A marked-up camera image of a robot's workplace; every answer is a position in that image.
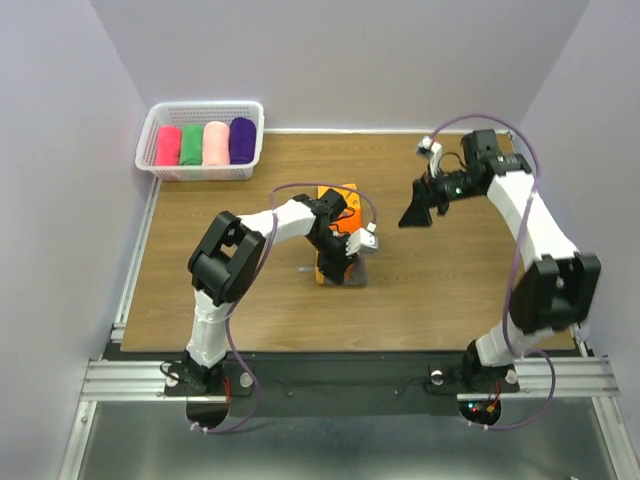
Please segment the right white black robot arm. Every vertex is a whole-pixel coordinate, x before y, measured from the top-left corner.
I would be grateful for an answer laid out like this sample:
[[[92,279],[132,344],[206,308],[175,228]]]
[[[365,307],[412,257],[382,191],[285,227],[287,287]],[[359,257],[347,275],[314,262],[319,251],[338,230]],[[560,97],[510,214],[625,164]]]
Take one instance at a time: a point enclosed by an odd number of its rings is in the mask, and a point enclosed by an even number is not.
[[[594,254],[583,254],[564,234],[537,191],[534,170],[520,153],[501,150],[492,130],[463,136],[463,166],[445,173],[441,145],[424,137],[416,152],[428,162],[412,183],[401,228],[429,227],[452,202],[484,196],[504,219],[516,242],[503,317],[472,341],[461,366],[446,383],[482,390],[541,339],[583,322],[601,272]]]

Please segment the orange towel with blue spots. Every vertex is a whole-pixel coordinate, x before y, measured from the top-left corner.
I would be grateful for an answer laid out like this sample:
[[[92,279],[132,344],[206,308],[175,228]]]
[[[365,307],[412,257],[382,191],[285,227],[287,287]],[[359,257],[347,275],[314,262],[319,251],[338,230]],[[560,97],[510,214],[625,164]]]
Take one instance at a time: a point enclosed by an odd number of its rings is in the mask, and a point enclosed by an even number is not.
[[[343,184],[345,187],[357,188],[356,183]],[[361,197],[355,191],[337,189],[335,187],[318,186],[316,193],[318,197],[322,197],[329,189],[335,189],[346,202],[346,207],[340,214],[338,219],[330,225],[334,236],[345,236],[356,232],[362,227],[362,206]],[[318,285],[324,287],[364,287],[368,283],[368,276],[366,270],[366,263],[364,256],[359,256],[356,261],[349,266],[345,272],[344,281],[341,285],[336,285],[330,279],[325,277],[319,270],[319,267],[315,267],[315,281]]]

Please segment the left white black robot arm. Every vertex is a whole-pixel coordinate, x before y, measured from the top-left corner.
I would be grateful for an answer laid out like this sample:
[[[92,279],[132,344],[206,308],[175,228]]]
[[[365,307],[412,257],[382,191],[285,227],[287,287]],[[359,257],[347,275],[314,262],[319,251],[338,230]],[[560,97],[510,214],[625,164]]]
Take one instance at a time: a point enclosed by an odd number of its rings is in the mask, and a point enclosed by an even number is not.
[[[320,273],[342,284],[361,251],[377,246],[375,236],[366,229],[339,233],[331,228],[346,208],[344,197],[329,189],[319,198],[300,194],[277,208],[248,216],[219,213],[188,261],[194,320],[181,371],[173,377],[202,394],[221,386],[230,314],[274,245],[306,238],[317,252]]]

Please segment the pink microfiber towel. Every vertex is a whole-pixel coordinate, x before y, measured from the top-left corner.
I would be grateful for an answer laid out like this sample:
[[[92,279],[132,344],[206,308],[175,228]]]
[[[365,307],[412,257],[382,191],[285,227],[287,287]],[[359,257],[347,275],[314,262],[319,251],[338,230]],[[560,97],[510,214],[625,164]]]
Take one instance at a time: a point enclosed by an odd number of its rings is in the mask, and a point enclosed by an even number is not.
[[[179,165],[182,131],[174,126],[162,126],[156,137],[156,167],[174,167]]]

